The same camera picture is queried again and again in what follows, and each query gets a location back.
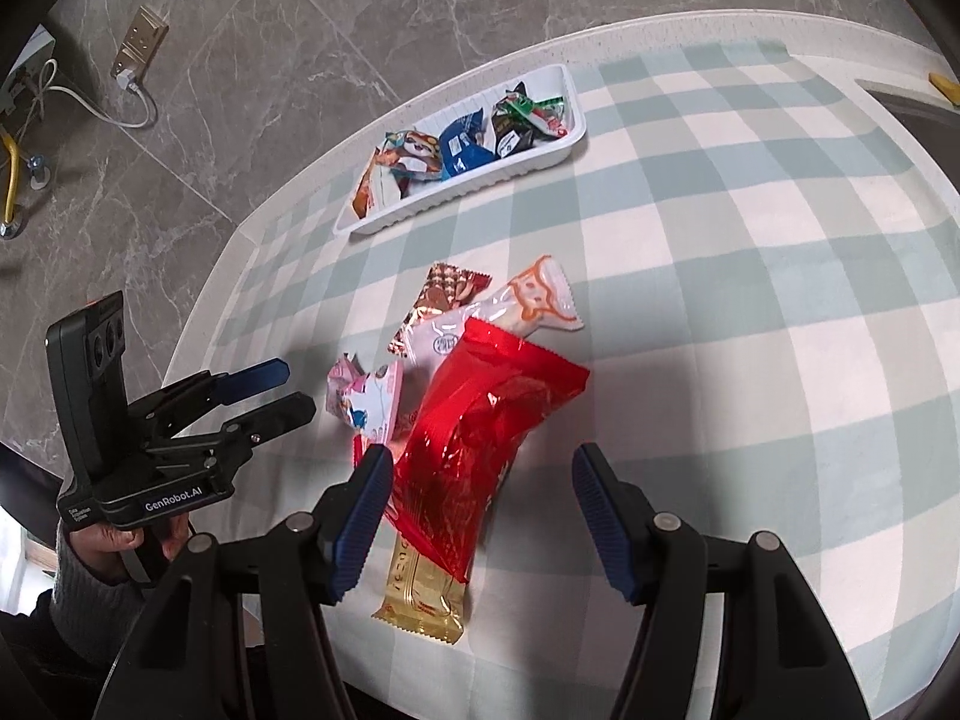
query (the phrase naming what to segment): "white box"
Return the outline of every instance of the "white box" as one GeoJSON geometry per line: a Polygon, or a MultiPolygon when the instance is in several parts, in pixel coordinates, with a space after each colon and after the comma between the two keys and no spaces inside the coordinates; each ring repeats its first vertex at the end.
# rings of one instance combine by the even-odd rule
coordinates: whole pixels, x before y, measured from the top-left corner
{"type": "Polygon", "coordinates": [[[525,73],[523,76],[509,79],[476,95],[471,95],[459,103],[453,103],[432,116],[414,122],[411,129],[425,132],[428,135],[440,137],[443,129],[461,116],[472,114],[477,108],[483,108],[488,117],[493,106],[502,100],[507,90],[514,88],[520,81],[526,84],[527,97],[532,100],[547,100],[548,98],[563,97],[566,100],[566,110],[563,113],[563,123],[568,133],[556,141],[538,140],[534,148],[512,154],[505,159],[498,159],[483,167],[461,173],[445,181],[411,181],[408,196],[400,202],[378,209],[366,218],[357,218],[353,210],[352,201],[357,185],[350,193],[344,207],[340,210],[333,232],[336,235],[356,233],[369,235],[382,230],[397,221],[404,220],[414,214],[426,211],[428,208],[463,196],[470,191],[505,181],[517,175],[523,175],[530,170],[543,170],[563,162],[572,151],[573,146],[580,138],[587,134],[587,122],[580,109],[577,90],[573,85],[573,78],[566,65],[547,65],[538,70],[525,73]]]}

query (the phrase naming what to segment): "gray sleeve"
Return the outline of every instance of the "gray sleeve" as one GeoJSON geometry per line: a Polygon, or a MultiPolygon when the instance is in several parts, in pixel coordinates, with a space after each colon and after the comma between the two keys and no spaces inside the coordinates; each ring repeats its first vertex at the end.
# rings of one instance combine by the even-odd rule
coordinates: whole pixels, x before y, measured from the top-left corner
{"type": "Polygon", "coordinates": [[[84,566],[61,526],[56,531],[56,579],[50,616],[64,644],[94,666],[113,663],[144,600],[130,581],[106,584],[84,566]]]}

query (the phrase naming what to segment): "marble floor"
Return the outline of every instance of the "marble floor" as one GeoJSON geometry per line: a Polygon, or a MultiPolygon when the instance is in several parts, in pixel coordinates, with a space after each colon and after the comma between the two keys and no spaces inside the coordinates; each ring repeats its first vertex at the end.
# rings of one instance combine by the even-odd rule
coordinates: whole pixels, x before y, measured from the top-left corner
{"type": "Polygon", "coordinates": [[[549,38],[658,13],[761,7],[838,16],[932,45],[903,0],[60,0],[65,78],[140,115],[107,70],[136,7],[170,23],[145,85],[160,119],[128,135],[50,95],[25,139],[52,162],[29,223],[0,242],[0,440],[62,472],[50,322],[110,290],[128,304],[128,390],[162,380],[236,225],[344,137],[461,71],[549,38]]]}

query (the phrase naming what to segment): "checkered tablecloth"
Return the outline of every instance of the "checkered tablecloth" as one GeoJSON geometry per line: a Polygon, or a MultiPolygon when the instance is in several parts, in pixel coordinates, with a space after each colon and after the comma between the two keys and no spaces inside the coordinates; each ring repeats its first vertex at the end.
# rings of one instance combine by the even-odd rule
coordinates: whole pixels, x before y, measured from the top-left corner
{"type": "MultiPolygon", "coordinates": [[[[268,229],[208,352],[272,356],[323,402],[367,369],[445,260],[502,283],[552,253],[587,327],[533,340],[592,369],[522,446],[488,517],[454,647],[371,620],[394,533],[326,613],[344,678],[429,720],[601,718],[640,612],[609,589],[569,480],[597,440],[622,478],[703,533],[779,533],[875,713],[921,688],[960,630],[960,238],[854,103],[770,42],[575,71],[589,136],[558,167],[366,239],[331,228],[361,166],[268,229]]],[[[328,415],[257,450],[221,538],[262,533],[349,474],[328,415]]],[[[710,603],[692,718],[709,713],[710,603]]]]}

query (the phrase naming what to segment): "red plastic wrapper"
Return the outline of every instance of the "red plastic wrapper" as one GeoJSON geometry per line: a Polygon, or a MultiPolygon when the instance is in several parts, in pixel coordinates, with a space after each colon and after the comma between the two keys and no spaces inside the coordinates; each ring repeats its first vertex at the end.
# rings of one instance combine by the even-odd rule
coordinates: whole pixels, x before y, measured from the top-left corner
{"type": "Polygon", "coordinates": [[[387,518],[421,555],[468,581],[484,512],[517,448],[587,377],[542,346],[468,319],[395,463],[387,518]]]}

